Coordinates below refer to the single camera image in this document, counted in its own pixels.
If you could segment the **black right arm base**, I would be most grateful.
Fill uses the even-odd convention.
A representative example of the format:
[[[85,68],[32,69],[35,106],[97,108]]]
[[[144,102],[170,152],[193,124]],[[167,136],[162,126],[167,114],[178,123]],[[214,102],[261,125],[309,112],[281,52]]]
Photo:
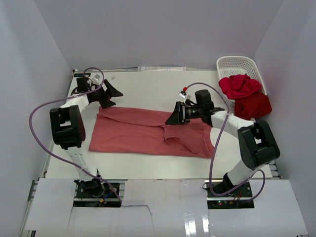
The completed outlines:
[[[209,182],[204,183],[202,188],[207,193],[207,206],[209,210],[253,209],[255,207],[254,201],[246,201],[253,196],[249,182],[222,197],[217,197],[210,191]]]

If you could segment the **salmon pink t shirt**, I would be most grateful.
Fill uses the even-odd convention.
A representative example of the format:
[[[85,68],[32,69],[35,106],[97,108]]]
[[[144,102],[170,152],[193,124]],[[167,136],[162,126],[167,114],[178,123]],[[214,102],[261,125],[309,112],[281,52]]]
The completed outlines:
[[[199,118],[185,125],[166,125],[170,115],[138,108],[100,108],[89,150],[211,158],[214,152],[211,127]]]

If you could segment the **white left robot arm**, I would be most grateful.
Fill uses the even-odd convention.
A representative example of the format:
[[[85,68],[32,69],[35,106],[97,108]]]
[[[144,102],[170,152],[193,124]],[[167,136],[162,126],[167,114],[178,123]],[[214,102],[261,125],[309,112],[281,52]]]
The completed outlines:
[[[75,182],[84,192],[93,197],[100,197],[104,184],[98,179],[98,169],[90,162],[82,148],[86,132],[81,112],[91,103],[98,102],[105,109],[115,105],[113,97],[122,97],[123,93],[104,80],[106,89],[101,88],[100,79],[87,77],[77,78],[77,87],[72,91],[72,98],[50,110],[50,121],[53,141],[71,158],[77,168],[79,179]]]

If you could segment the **red t shirt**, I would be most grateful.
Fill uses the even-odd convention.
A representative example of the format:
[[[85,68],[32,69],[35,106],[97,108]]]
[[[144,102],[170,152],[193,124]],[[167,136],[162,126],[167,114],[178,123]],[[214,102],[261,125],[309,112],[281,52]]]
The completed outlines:
[[[235,101],[235,115],[241,119],[257,119],[272,112],[268,96],[260,91],[260,82],[246,74],[222,78],[219,87],[228,99]]]

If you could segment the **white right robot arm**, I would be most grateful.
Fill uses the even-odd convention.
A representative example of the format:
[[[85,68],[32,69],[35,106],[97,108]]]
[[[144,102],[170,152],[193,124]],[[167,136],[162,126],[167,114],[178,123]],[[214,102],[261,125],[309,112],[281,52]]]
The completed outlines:
[[[220,134],[226,132],[238,139],[240,161],[223,176],[222,182],[206,187],[216,197],[234,197],[262,166],[279,158],[280,150],[267,122],[244,120],[215,107],[206,89],[196,91],[195,97],[196,102],[176,102],[165,124],[181,125],[188,124],[192,119],[201,119],[210,127],[218,128]]]

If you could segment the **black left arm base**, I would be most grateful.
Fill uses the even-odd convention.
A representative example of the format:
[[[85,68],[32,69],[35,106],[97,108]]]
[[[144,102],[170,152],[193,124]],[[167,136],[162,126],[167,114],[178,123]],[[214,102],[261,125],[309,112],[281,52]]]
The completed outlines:
[[[98,179],[75,180],[76,191],[73,207],[119,208],[124,196],[124,182],[110,182],[111,186]]]

